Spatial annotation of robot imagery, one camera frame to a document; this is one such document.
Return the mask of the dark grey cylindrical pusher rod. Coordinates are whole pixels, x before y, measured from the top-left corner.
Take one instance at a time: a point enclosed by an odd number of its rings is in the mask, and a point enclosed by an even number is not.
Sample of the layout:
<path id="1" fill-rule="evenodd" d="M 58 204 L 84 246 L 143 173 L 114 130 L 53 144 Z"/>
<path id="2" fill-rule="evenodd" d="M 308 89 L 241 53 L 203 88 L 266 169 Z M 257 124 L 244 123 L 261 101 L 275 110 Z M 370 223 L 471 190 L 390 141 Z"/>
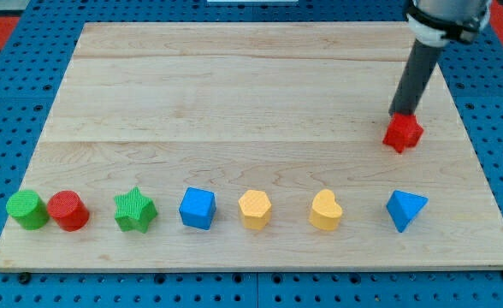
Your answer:
<path id="1" fill-rule="evenodd" d="M 391 116 L 395 113 L 404 116 L 415 114 L 442 51 L 442 48 L 428 46 L 418 39 L 414 41 L 388 109 Z"/>

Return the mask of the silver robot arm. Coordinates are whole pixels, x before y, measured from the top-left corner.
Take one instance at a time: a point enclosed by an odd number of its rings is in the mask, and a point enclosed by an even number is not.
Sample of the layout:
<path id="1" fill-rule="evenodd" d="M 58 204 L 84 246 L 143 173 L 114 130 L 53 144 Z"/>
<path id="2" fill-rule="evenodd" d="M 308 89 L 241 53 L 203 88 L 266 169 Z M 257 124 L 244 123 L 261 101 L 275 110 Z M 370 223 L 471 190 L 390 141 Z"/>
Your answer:
<path id="1" fill-rule="evenodd" d="M 471 44 L 490 19 L 490 0 L 406 0 L 403 16 L 415 41 L 388 113 L 413 115 L 450 42 Z"/>

